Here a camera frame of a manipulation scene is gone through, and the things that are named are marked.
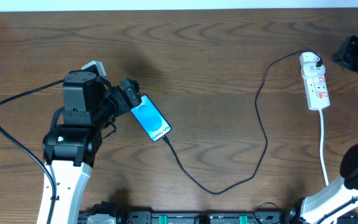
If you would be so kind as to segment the blue smartphone lit screen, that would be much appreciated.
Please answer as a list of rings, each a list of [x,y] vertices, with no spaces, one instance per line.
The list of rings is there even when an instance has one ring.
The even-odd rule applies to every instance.
[[[169,133],[172,127],[147,95],[142,95],[141,100],[141,104],[131,109],[131,113],[148,137],[153,142],[158,141]]]

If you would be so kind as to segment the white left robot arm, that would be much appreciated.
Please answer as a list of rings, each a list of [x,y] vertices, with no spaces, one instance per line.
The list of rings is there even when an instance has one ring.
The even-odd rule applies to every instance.
[[[92,70],[70,72],[62,90],[64,106],[54,114],[42,142],[51,178],[44,179],[38,223],[77,222],[102,130],[141,102],[136,80],[123,78],[112,86]]]

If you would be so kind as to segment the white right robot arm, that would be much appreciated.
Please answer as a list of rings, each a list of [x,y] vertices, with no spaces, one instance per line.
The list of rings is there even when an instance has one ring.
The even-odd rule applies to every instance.
[[[358,35],[348,37],[331,59],[341,67],[358,73]],[[323,59],[312,50],[302,50],[300,66],[308,108],[321,112],[330,105]],[[332,223],[358,207],[358,143],[345,153],[339,176],[325,184],[325,188],[317,194],[302,198],[292,208],[288,223]]]

